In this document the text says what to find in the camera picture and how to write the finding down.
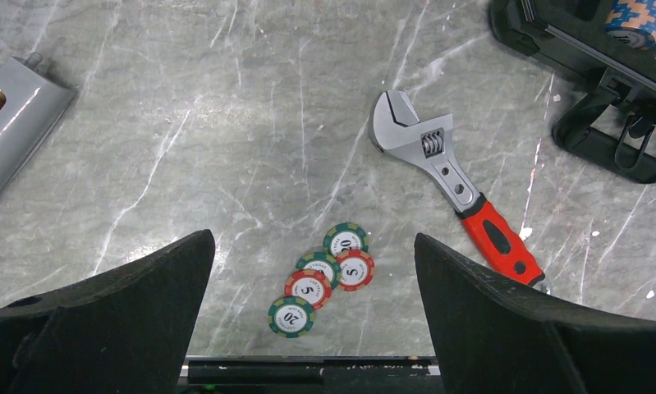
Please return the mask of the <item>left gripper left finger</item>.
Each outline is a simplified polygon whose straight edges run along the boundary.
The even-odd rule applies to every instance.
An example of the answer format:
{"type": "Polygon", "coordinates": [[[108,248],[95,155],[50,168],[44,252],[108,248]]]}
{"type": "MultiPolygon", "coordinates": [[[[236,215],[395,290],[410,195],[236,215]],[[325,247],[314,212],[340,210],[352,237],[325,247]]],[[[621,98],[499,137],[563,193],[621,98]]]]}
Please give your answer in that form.
{"type": "Polygon", "coordinates": [[[0,308],[0,393],[173,393],[214,250],[195,231],[0,308]]]}

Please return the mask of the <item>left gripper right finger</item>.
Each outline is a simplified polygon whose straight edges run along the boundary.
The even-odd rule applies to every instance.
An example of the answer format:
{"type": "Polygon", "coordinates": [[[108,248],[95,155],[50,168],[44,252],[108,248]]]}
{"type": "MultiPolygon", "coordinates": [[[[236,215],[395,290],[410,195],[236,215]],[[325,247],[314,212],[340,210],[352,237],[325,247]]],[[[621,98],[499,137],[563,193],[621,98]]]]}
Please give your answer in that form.
{"type": "Polygon", "coordinates": [[[504,277],[420,233],[417,279],[447,393],[656,393],[656,321],[504,277]]]}

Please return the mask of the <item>black poker set case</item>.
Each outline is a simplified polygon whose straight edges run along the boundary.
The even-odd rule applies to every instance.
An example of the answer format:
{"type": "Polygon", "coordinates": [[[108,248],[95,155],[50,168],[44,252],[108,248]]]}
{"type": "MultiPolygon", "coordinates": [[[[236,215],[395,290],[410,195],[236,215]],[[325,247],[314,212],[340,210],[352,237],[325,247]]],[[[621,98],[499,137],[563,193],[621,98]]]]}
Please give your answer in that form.
{"type": "Polygon", "coordinates": [[[568,153],[640,184],[656,183],[646,151],[656,128],[656,44],[631,48],[604,31],[613,1],[489,4],[495,38],[577,83],[584,97],[555,124],[568,153]]]}

